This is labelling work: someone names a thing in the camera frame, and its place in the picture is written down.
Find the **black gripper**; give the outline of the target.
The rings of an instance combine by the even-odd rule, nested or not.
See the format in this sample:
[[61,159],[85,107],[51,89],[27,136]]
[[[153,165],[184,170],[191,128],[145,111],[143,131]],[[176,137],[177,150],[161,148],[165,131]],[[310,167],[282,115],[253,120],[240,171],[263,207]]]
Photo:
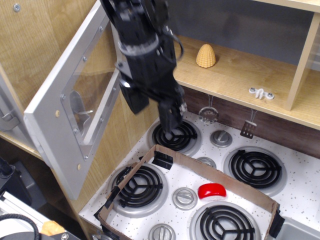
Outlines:
[[117,64],[124,99],[135,115],[149,105],[150,99],[157,101],[164,133],[182,124],[187,108],[184,91],[173,76],[177,66],[174,42],[178,41],[177,37],[150,37],[146,41],[121,37],[118,42],[126,57]]

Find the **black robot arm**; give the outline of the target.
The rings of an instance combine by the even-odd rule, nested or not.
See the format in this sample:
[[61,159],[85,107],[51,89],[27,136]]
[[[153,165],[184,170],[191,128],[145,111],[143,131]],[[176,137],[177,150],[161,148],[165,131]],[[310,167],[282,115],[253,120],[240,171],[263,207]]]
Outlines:
[[120,89],[134,114],[158,103],[160,124],[169,133],[182,124],[187,110],[184,90],[174,78],[174,42],[180,40],[167,26],[166,0],[103,0],[101,5],[115,27],[120,52]]

